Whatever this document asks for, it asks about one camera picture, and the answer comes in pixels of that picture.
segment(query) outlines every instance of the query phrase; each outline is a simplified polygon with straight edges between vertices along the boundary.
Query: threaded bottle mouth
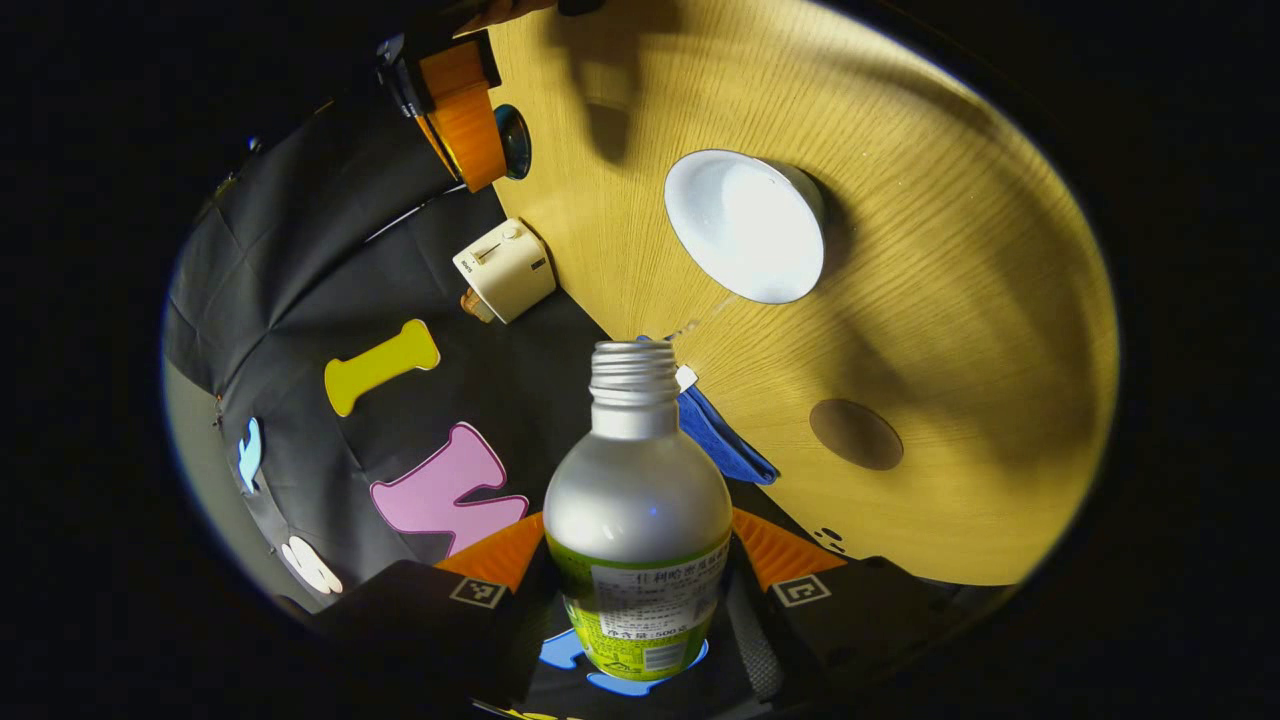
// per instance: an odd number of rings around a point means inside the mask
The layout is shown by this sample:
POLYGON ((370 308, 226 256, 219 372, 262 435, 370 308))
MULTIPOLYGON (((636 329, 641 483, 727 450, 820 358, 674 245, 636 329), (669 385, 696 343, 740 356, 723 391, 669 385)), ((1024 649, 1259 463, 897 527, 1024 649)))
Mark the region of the threaded bottle mouth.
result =
POLYGON ((680 395, 676 352, 666 341, 598 342, 590 389, 600 405, 671 402, 680 395))

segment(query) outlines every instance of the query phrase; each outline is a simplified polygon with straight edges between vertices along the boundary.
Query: pink letter cutout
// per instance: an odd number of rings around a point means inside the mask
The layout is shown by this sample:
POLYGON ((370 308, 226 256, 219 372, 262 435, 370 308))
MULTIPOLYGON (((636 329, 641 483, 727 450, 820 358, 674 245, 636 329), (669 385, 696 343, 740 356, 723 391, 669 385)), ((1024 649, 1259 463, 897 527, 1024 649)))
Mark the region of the pink letter cutout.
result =
POLYGON ((402 533, 449 533, 445 557, 518 521, 529 509, 521 495, 460 505, 476 488, 500 488, 507 470, 480 433, 466 423, 449 429, 449 442, 401 479, 369 486, 383 520, 402 533))

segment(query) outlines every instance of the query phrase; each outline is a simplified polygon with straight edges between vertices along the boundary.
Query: hand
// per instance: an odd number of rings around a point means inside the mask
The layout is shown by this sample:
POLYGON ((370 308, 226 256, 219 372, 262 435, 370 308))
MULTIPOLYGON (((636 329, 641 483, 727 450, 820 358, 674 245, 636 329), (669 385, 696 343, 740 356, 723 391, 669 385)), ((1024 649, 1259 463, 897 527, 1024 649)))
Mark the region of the hand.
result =
POLYGON ((483 27, 504 23, 507 20, 513 20, 534 10, 550 8, 554 4, 556 0, 489 0, 484 12, 475 18, 471 18, 467 24, 458 28, 458 32, 456 32, 454 36, 474 32, 483 27))

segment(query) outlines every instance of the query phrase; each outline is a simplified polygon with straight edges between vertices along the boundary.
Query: white bowl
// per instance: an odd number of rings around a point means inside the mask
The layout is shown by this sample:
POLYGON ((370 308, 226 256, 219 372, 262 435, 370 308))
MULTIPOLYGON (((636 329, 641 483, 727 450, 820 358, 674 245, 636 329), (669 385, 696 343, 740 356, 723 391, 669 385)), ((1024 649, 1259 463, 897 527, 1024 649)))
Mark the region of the white bowl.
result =
POLYGON ((777 305, 817 284, 824 209, 818 186, 796 168, 699 150, 671 167, 663 199, 685 250, 727 290, 777 305))

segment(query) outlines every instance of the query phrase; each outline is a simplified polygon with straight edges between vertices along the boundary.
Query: blue cloth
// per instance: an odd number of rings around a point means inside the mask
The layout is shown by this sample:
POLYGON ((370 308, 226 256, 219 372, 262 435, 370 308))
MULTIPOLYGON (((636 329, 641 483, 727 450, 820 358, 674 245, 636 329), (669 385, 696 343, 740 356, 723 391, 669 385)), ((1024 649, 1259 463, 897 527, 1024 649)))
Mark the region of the blue cloth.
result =
MULTIPOLYGON (((649 340, 640 336, 637 340, 649 340)), ((778 479, 778 469, 728 427, 698 386, 680 393, 680 429, 694 438, 726 478, 759 486, 778 479)))

